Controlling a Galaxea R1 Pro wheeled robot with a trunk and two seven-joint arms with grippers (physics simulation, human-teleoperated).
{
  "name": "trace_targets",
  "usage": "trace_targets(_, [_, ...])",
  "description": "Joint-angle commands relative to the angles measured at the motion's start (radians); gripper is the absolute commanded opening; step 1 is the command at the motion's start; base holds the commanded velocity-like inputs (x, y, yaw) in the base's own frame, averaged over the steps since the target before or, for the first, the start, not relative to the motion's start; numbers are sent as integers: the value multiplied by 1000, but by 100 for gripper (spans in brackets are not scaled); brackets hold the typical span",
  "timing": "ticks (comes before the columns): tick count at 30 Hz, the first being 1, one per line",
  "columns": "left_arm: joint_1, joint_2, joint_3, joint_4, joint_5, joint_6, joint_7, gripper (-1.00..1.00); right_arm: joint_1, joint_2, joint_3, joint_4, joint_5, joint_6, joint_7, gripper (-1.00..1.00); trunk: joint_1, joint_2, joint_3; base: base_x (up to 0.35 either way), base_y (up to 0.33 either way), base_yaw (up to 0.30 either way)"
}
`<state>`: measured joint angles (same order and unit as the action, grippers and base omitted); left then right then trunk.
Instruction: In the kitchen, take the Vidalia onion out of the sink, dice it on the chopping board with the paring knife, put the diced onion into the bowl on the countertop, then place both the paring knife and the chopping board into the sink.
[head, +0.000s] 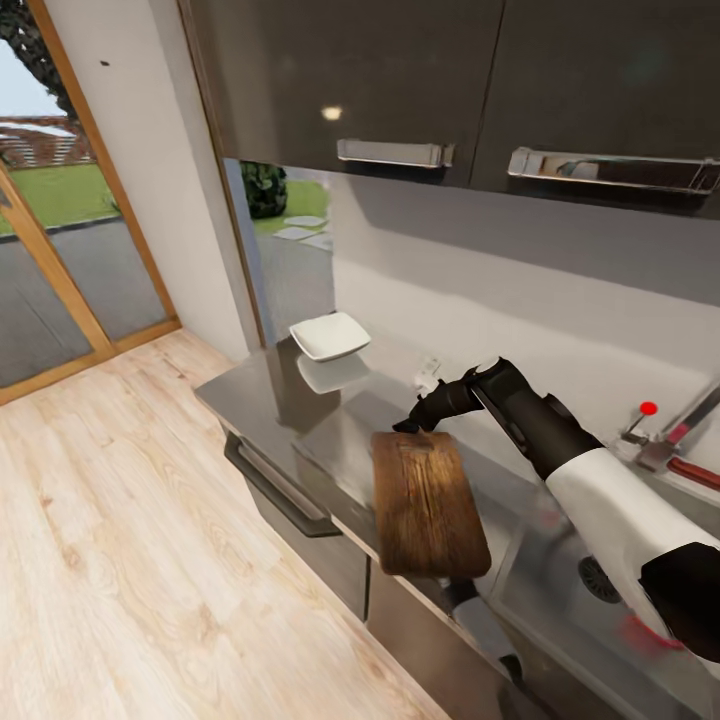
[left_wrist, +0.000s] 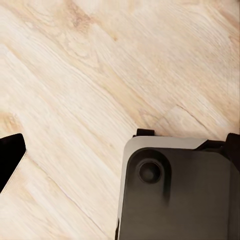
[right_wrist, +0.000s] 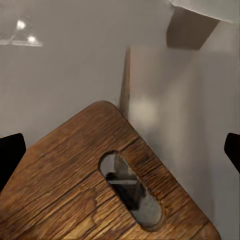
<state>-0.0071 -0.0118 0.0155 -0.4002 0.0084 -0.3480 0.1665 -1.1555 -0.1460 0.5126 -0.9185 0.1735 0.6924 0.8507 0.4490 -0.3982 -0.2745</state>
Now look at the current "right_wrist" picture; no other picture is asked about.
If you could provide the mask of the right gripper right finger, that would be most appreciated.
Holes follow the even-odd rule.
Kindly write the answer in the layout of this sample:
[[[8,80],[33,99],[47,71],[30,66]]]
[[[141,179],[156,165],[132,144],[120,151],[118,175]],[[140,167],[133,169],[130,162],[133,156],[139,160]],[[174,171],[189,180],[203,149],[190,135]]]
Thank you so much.
[[[227,135],[224,151],[240,173],[240,135],[229,133]]]

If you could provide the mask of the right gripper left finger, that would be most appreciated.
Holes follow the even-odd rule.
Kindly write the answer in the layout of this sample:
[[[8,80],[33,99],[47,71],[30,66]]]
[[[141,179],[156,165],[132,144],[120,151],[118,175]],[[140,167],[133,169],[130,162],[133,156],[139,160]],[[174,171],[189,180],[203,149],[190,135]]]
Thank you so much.
[[[0,138],[0,193],[26,152],[22,133]]]

